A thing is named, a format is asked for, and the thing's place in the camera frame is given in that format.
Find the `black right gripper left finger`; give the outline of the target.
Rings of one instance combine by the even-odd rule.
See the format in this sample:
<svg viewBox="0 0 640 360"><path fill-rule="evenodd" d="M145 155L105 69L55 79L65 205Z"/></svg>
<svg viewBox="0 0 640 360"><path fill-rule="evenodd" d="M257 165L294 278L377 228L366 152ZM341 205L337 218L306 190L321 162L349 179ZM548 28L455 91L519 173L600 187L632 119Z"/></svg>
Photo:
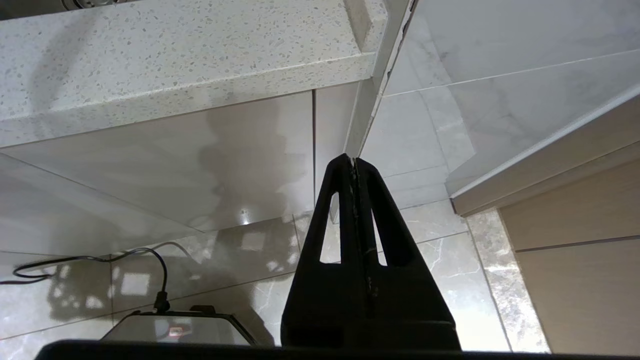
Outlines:
<svg viewBox="0 0 640 360"><path fill-rule="evenodd" d="M345 153L327 164L281 320L283 347L343 347L365 315L354 166ZM330 205L339 202L340 262L321 260Z"/></svg>

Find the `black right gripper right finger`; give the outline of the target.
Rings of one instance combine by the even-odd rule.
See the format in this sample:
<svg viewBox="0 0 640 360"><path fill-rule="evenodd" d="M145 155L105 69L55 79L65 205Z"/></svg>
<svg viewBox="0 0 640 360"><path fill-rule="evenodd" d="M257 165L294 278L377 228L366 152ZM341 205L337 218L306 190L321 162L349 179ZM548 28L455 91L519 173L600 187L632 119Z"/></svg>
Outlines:
<svg viewBox="0 0 640 360"><path fill-rule="evenodd" d="M379 171L354 160L365 317L373 344L459 351L455 319Z"/></svg>

